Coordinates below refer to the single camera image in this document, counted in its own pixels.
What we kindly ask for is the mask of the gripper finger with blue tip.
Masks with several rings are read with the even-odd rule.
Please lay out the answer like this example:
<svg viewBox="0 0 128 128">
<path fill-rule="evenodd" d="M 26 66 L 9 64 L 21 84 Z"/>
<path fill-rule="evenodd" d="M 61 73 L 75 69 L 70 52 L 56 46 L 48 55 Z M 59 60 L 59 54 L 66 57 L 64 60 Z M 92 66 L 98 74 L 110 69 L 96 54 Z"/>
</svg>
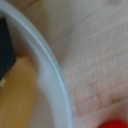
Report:
<svg viewBox="0 0 128 128">
<path fill-rule="evenodd" d="M 0 18 L 0 79 L 15 64 L 16 56 L 8 25 L 4 17 Z"/>
</svg>

